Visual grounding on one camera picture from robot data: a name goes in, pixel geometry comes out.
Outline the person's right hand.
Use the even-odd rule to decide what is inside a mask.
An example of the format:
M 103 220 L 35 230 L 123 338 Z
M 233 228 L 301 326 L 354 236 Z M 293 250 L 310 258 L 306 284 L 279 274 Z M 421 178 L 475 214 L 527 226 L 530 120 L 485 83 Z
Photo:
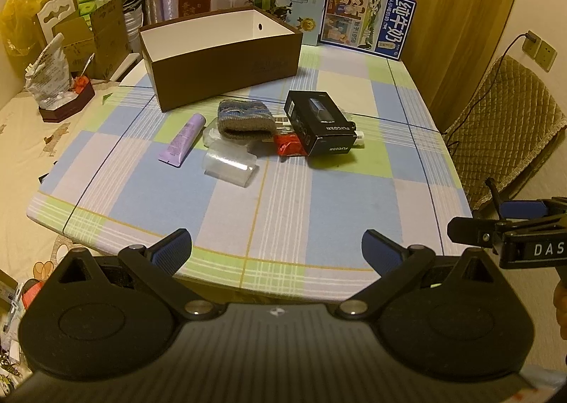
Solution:
M 567 289 L 559 281 L 554 292 L 555 318 L 559 325 L 560 337 L 567 340 Z

